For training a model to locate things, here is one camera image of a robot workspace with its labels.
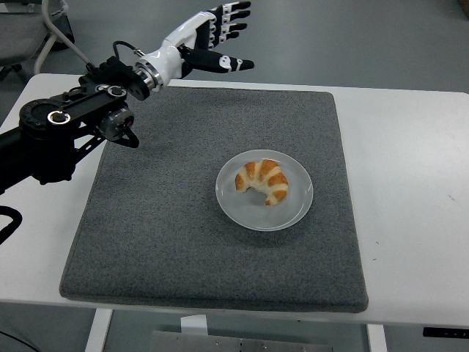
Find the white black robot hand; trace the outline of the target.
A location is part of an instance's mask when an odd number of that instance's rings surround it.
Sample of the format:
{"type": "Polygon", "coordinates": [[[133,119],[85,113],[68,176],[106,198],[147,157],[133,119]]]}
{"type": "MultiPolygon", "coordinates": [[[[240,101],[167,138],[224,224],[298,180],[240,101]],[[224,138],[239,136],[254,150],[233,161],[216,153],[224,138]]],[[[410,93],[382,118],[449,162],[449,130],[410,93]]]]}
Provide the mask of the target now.
{"type": "Polygon", "coordinates": [[[235,1],[196,13],[166,36],[158,50],[143,55],[138,64],[150,72],[156,87],[184,78],[192,70],[231,73],[252,69],[251,60],[215,51],[246,29],[241,20],[250,15],[250,6],[249,1],[235,1]]]}

